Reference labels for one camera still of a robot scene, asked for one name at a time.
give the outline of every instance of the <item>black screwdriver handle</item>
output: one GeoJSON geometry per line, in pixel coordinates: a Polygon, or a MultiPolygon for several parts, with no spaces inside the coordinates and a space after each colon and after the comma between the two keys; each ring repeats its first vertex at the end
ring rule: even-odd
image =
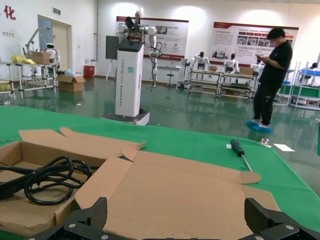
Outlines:
{"type": "Polygon", "coordinates": [[[245,151],[241,148],[241,145],[237,140],[232,139],[230,143],[232,150],[236,153],[238,157],[245,155],[245,151]]]}

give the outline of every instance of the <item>screwdriver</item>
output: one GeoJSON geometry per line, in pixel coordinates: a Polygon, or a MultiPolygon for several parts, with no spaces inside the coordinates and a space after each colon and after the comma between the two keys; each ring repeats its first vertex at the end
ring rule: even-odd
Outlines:
{"type": "Polygon", "coordinates": [[[237,140],[235,140],[235,139],[232,139],[230,143],[231,143],[231,148],[232,148],[232,150],[236,153],[236,155],[237,155],[238,157],[242,157],[245,165],[248,167],[248,169],[250,170],[250,172],[252,172],[252,169],[251,169],[249,163],[247,162],[247,160],[246,160],[246,158],[245,158],[245,151],[242,149],[240,143],[239,143],[237,140]]]}

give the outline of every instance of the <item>green exit sign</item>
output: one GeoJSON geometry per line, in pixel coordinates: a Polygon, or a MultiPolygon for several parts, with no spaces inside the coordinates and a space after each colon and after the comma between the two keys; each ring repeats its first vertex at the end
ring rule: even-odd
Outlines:
{"type": "Polygon", "coordinates": [[[53,8],[53,13],[61,15],[61,10],[59,10],[57,8],[53,8]]]}

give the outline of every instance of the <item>yellow object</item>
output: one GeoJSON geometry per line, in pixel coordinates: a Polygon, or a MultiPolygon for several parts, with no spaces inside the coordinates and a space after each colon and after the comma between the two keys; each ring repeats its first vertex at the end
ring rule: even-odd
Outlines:
{"type": "Polygon", "coordinates": [[[11,86],[9,83],[0,84],[0,92],[7,92],[11,90],[11,86]]]}
{"type": "Polygon", "coordinates": [[[11,61],[16,64],[36,64],[31,59],[26,59],[23,55],[15,55],[13,54],[11,57],[11,61]]]}

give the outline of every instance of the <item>red trash bin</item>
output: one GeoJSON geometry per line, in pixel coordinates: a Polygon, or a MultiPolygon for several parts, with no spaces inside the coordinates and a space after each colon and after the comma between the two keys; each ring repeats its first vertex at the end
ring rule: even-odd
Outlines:
{"type": "Polygon", "coordinates": [[[95,66],[84,66],[83,77],[90,79],[95,76],[95,66]]]}

